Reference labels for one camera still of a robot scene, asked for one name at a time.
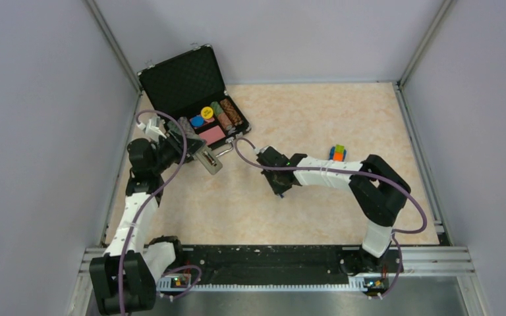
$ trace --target white connector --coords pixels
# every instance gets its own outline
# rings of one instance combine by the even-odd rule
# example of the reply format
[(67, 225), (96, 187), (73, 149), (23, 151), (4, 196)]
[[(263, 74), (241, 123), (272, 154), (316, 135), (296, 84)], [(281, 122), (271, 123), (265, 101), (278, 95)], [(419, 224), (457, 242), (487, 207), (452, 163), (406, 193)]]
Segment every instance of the white connector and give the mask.
[(158, 142), (160, 136), (166, 138), (166, 135), (164, 132), (162, 132), (161, 127), (162, 126), (162, 119), (158, 116), (153, 116), (148, 120), (147, 124), (144, 124), (143, 122), (138, 123), (136, 127), (138, 127), (141, 131), (144, 132), (145, 135), (150, 137), (155, 142)]

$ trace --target beige table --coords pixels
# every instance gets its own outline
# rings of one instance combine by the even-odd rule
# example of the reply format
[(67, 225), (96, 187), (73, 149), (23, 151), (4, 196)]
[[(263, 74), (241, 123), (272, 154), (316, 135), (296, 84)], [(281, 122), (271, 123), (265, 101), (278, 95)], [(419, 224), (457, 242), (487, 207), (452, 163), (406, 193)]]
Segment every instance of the beige table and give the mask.
[[(252, 125), (247, 135), (258, 147), (272, 145), (328, 159), (335, 144), (346, 147), (347, 161), (382, 156), (412, 187), (428, 214), (428, 228), (400, 234), (402, 244), (437, 244), (437, 234), (407, 131), (391, 84), (285, 84), (229, 86), (228, 92)], [(147, 97), (141, 109), (152, 108)], [(141, 131), (133, 133), (142, 137)], [(245, 144), (240, 148), (254, 160)], [(266, 179), (235, 152), (221, 157), (224, 167), (210, 175), (199, 162), (185, 165), (164, 191), (149, 237), (175, 235), (184, 244), (359, 244), (366, 223), (354, 196), (322, 187), (294, 187), (281, 199)], [(112, 210), (106, 242), (124, 208), (127, 163)], [(163, 174), (166, 179), (175, 169)], [(410, 202), (395, 227), (415, 229), (420, 215)]]

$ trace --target gray wall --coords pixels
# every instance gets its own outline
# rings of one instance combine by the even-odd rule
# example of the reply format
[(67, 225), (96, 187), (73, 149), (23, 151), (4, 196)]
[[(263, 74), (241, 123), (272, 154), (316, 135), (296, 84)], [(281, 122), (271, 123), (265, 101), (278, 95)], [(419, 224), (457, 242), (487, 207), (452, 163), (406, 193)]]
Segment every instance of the gray wall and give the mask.
[(226, 82), (400, 78), (442, 0), (98, 0), (134, 71), (211, 43)]
[(506, 1), (459, 1), (406, 94), (451, 237), (506, 315)]
[(82, 1), (0, 1), (0, 315), (67, 311), (135, 100)]

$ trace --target purple cable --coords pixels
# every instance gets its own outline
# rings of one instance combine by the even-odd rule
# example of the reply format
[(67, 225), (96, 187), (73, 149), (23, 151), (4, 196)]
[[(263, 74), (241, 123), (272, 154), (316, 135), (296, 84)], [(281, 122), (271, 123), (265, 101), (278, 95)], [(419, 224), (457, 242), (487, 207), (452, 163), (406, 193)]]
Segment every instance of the purple cable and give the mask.
[[(143, 111), (140, 111), (139, 113), (137, 113), (135, 115), (135, 119), (136, 119), (137, 124), (140, 124), (138, 117), (142, 113), (156, 113), (156, 114), (160, 115), (161, 117), (165, 117), (165, 118), (169, 119), (181, 131), (181, 135), (185, 135), (185, 131), (183, 130), (183, 127), (177, 122), (177, 120), (175, 120), (175, 118), (169, 116), (168, 114), (166, 114), (164, 112), (160, 112), (160, 111), (156, 111), (156, 110), (143, 110)], [(131, 227), (129, 227), (129, 231), (127, 232), (127, 237), (125, 238), (125, 243), (123, 244), (123, 249), (121, 250), (121, 257), (119, 258), (119, 269), (117, 271), (118, 272), (117, 273), (117, 280), (118, 280), (118, 282), (117, 282), (118, 287), (117, 288), (119, 291), (119, 311), (120, 311), (120, 314), (123, 316), (125, 316), (125, 297), (123, 295), (123, 263), (125, 262), (125, 253), (127, 252), (127, 248), (129, 247), (129, 240), (132, 235), (134, 225), (136, 224), (136, 222), (137, 222), (140, 214), (142, 213), (142, 210), (144, 210), (144, 207), (146, 206), (146, 204), (148, 204), (148, 202), (150, 202), (150, 200), (152, 198), (154, 198), (158, 193), (162, 192), (162, 190), (164, 190), (164, 188), (168, 185), (168, 183), (170, 183), (174, 179), (175, 175), (179, 172), (179, 169), (181, 169), (181, 167), (183, 166), (183, 163), (185, 162), (186, 155), (187, 155), (187, 139), (185, 137), (183, 137), (183, 154), (181, 155), (181, 160), (179, 161), (177, 168), (175, 169), (173, 174), (156, 191), (152, 192), (152, 194), (150, 194), (150, 196), (146, 200), (144, 200), (144, 203), (138, 208), (138, 211), (136, 212), (136, 214), (134, 215), (134, 218), (132, 219), (132, 222), (131, 222), (132, 225), (131, 225)]]
[(187, 294), (189, 294), (189, 291), (191, 291), (191, 289), (194, 288), (197, 285), (197, 283), (199, 283), (200, 277), (202, 276), (202, 270), (201, 270), (201, 268), (197, 267), (196, 265), (184, 265), (182, 267), (175, 268), (173, 270), (167, 271), (166, 273), (162, 274), (162, 277), (165, 277), (166, 275), (170, 275), (172, 273), (176, 273), (181, 270), (187, 270), (187, 269), (195, 269), (199, 272), (199, 275), (195, 278), (193, 283), (191, 283), (191, 286), (186, 288), (185, 291), (181, 292), (180, 294), (177, 294), (176, 296), (174, 296), (173, 297), (174, 300), (177, 300), (178, 298), (182, 298), (183, 296), (186, 296)]
[[(261, 168), (261, 169), (265, 169), (265, 170), (273, 170), (273, 171), (298, 171), (298, 170), (321, 171), (321, 168), (317, 168), (317, 167), (267, 167), (267, 166), (258, 165), (256, 163), (248, 160), (246, 157), (244, 157), (242, 155), (242, 153), (239, 151), (239, 148), (237, 147), (237, 142), (239, 140), (244, 140), (249, 145), (251, 145), (251, 147), (253, 147), (253, 149), (256, 149), (255, 145), (250, 140), (248, 140), (247, 138), (243, 138), (243, 137), (237, 138), (234, 141), (234, 147), (235, 147), (235, 150), (236, 150), (236, 153), (238, 154), (238, 156), (241, 159), (243, 159), (243, 161), (245, 161), (249, 165), (252, 165), (253, 167), (257, 167), (257, 168)], [(368, 178), (373, 178), (373, 179), (382, 181), (382, 182), (392, 186), (393, 188), (397, 189), (398, 191), (400, 191), (400, 193), (402, 193), (404, 196), (406, 196), (407, 199), (409, 199), (410, 202), (412, 202), (412, 204), (414, 204), (414, 206), (416, 207), (416, 209), (420, 213), (420, 216), (422, 217), (422, 227), (420, 227), (416, 230), (403, 230), (403, 229), (396, 229), (396, 228), (393, 229), (393, 232), (391, 234), (391, 239), (395, 242), (395, 244), (397, 245), (397, 248), (399, 250), (399, 266), (397, 267), (397, 273), (395, 274), (395, 278), (393, 279), (393, 282), (391, 282), (391, 286), (389, 286), (389, 288), (381, 295), (381, 299), (382, 299), (382, 298), (386, 297), (387, 295), (389, 295), (389, 293), (391, 292), (393, 287), (395, 287), (397, 280), (399, 279), (399, 274), (401, 274), (401, 269), (403, 268), (403, 255), (401, 253), (401, 245), (397, 241), (397, 239), (395, 237), (395, 233), (400, 232), (402, 234), (418, 234), (418, 233), (423, 232), (426, 229), (426, 227), (428, 226), (428, 218), (426, 217), (426, 214), (424, 213), (424, 209), (410, 195), (410, 193), (408, 193), (402, 186), (398, 185), (396, 182), (394, 182), (384, 176), (380, 176), (378, 174), (373, 174), (373, 173), (364, 172), (364, 171), (351, 171), (351, 170), (331, 169), (331, 168), (324, 169), (324, 170), (325, 170), (325, 172), (330, 171), (330, 172), (341, 173), (341, 174), (355, 174), (355, 175), (359, 175), (359, 176), (367, 176)]]

